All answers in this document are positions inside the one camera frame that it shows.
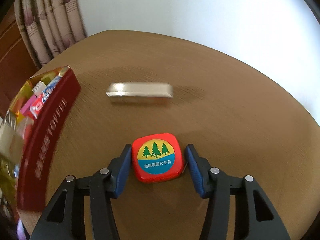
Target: tape measure label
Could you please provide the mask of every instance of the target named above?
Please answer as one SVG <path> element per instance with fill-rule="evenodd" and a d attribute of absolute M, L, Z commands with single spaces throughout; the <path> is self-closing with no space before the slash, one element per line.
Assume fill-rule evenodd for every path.
<path fill-rule="evenodd" d="M 152 139 L 140 147 L 137 159 L 143 171 L 157 175 L 167 172 L 172 167 L 175 153 L 167 141 Z"/>

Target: patterned curtain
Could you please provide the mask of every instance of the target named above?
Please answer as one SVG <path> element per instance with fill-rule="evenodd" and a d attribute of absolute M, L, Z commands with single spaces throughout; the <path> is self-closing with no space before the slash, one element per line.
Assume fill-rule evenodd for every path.
<path fill-rule="evenodd" d="M 85 38 L 77 0 L 16 0 L 14 11 L 38 68 Z"/>

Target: green tree logo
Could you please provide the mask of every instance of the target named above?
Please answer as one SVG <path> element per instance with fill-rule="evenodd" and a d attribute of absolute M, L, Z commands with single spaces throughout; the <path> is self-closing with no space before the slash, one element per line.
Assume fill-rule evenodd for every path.
<path fill-rule="evenodd" d="M 152 155 L 154 158 L 158 158 L 158 155 L 161 156 L 161 152 L 159 151 L 159 148 L 157 144 L 154 142 L 152 145 Z"/>
<path fill-rule="evenodd" d="M 162 144 L 161 154 L 167 155 L 167 153 L 169 153 L 167 146 L 165 144 Z"/>
<path fill-rule="evenodd" d="M 145 148 L 144 148 L 142 157 L 143 156 L 145 156 L 146 158 L 148 158 L 148 156 L 151 156 L 149 148 L 147 146 L 145 146 Z"/>

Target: white wall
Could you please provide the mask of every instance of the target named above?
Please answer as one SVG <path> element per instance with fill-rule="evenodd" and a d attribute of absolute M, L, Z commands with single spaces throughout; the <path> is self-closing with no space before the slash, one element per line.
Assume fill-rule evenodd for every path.
<path fill-rule="evenodd" d="M 320 25 L 303 0 L 78 0 L 88 35 L 109 29 L 194 41 L 261 71 L 320 123 Z"/>

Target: silver metal bar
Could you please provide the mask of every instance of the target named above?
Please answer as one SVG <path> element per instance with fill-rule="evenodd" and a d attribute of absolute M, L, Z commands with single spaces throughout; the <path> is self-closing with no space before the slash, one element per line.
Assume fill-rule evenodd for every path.
<path fill-rule="evenodd" d="M 106 92 L 109 97 L 173 98 L 172 86 L 156 82 L 112 83 Z"/>

